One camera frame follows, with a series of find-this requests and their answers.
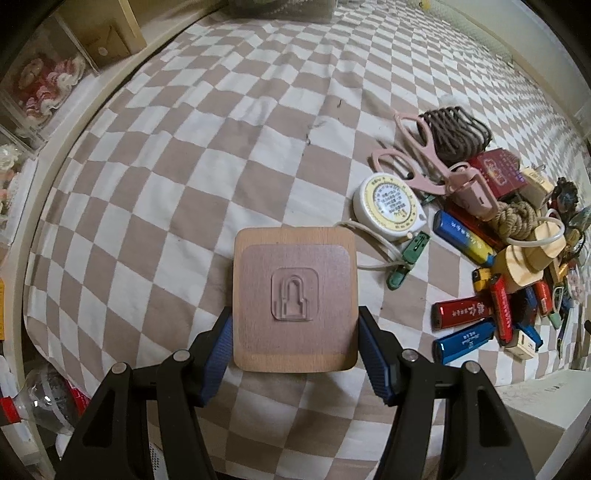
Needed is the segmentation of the square wooden coaster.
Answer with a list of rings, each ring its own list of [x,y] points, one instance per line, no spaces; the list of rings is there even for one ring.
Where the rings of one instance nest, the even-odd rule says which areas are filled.
[[[233,360],[243,371],[324,373],[358,360],[356,240],[342,227],[245,228],[235,237]]]

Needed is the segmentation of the white storage box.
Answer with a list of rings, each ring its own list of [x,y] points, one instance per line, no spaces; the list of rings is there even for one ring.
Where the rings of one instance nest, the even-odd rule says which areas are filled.
[[[552,479],[583,437],[590,418],[590,373],[560,370],[497,389],[538,479]]]

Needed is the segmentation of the plastic bottle red cap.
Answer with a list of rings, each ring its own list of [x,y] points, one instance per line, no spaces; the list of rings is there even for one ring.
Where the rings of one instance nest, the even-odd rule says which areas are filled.
[[[35,368],[13,397],[1,398],[1,426],[32,422],[56,434],[72,434],[90,399],[52,365]]]

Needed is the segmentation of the red lighter with writing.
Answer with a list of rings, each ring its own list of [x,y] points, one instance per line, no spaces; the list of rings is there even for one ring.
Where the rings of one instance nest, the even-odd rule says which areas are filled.
[[[432,307],[432,324],[448,329],[489,318],[493,315],[492,300],[487,295],[437,302]]]

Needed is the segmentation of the green clip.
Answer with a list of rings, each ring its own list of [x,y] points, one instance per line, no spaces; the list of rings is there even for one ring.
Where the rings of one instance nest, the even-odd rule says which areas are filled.
[[[394,266],[387,278],[387,286],[394,291],[399,289],[405,281],[408,274],[412,271],[415,264],[420,259],[424,250],[430,241],[430,235],[423,231],[415,234],[414,238],[408,243],[402,252],[404,263]]]

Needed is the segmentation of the blue yellow lighter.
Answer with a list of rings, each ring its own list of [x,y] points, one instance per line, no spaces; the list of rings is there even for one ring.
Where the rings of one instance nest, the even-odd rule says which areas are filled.
[[[439,210],[434,216],[433,231],[450,245],[482,267],[492,267],[496,251],[455,217]]]

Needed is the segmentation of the white round tape measure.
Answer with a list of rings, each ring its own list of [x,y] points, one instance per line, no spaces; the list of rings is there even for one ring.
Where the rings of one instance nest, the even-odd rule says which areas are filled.
[[[353,195],[356,221],[391,242],[412,238],[427,224],[420,201],[398,176],[374,173]]]

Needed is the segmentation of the red cigarette box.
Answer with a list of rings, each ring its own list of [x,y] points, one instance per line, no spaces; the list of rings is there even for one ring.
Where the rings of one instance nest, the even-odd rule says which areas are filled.
[[[477,168],[498,200],[508,197],[527,185],[520,170],[520,159],[505,149],[482,152],[468,163]]]

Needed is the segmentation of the pink scissors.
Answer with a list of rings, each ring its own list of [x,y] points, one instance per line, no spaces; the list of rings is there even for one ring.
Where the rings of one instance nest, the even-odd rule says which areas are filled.
[[[396,131],[411,146],[412,155],[400,148],[374,150],[370,154],[370,166],[383,173],[381,161],[394,166],[400,160],[410,170],[411,178],[405,179],[409,187],[434,196],[450,197],[456,204],[483,221],[491,221],[500,205],[482,173],[467,162],[448,167],[438,156],[435,141],[428,124],[418,115],[394,111]]]

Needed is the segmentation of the brown hair claw clip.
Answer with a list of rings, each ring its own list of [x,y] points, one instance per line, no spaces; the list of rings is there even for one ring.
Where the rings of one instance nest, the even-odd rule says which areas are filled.
[[[490,128],[461,106],[429,110],[419,117],[432,133],[439,159],[448,166],[483,153],[493,139]]]

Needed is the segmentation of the checkered bed sheet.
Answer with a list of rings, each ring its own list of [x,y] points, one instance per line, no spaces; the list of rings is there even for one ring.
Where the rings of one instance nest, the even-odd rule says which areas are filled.
[[[493,148],[575,181],[590,203],[584,141],[542,91],[408,1],[339,6],[329,24],[220,12],[192,25],[68,154],[29,257],[31,341],[89,397],[115,362],[159,364],[188,347],[230,303],[239,230],[351,218],[370,153],[394,143],[393,109],[415,114],[446,94],[489,125]],[[431,304],[472,294],[474,269],[434,236],[396,291],[361,271],[360,304],[431,358]],[[320,375],[232,365],[198,414],[221,472],[366,479],[394,409],[360,361]]]

